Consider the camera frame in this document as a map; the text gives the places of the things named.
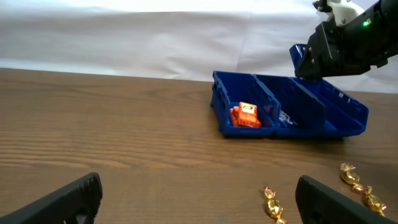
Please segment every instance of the white sheet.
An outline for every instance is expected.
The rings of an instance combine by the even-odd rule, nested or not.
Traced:
[[[206,81],[213,70],[294,76],[289,48],[321,21],[311,2],[0,0],[0,67]],[[398,93],[397,62],[328,80]]]

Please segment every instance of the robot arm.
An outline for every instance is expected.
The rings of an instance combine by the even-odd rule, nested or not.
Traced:
[[[313,5],[329,17],[310,36],[296,77],[360,75],[398,54],[397,0],[379,0],[365,11],[350,0],[319,0]]]

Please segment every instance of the gold wrapped candy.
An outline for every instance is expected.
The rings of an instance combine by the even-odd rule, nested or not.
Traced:
[[[355,169],[355,166],[349,163],[343,163],[340,165],[340,170],[342,171],[341,178],[344,182],[351,185],[355,192],[363,193],[363,201],[371,210],[384,216],[383,210],[387,208],[386,205],[379,197],[371,194],[371,186],[364,188],[361,184],[359,184],[359,176],[352,172],[353,169]]]
[[[276,224],[287,224],[286,220],[280,218],[284,208],[280,204],[280,202],[274,199],[276,192],[273,192],[268,187],[264,187],[264,195],[266,196],[267,205],[266,212],[271,218],[276,219]]]

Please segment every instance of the white robot part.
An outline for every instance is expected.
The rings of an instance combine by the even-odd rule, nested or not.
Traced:
[[[317,14],[323,20],[328,20],[331,17],[334,17],[338,27],[345,26],[365,11],[351,0],[327,0],[327,4],[331,7],[332,12],[325,13],[318,11]]]

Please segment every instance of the brown wooden surface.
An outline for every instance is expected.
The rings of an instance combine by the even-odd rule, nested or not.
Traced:
[[[289,223],[303,174],[360,202],[339,179],[352,162],[398,222],[398,95],[351,92],[368,128],[342,141],[225,139],[210,82],[0,70],[0,215],[98,172],[96,223]]]

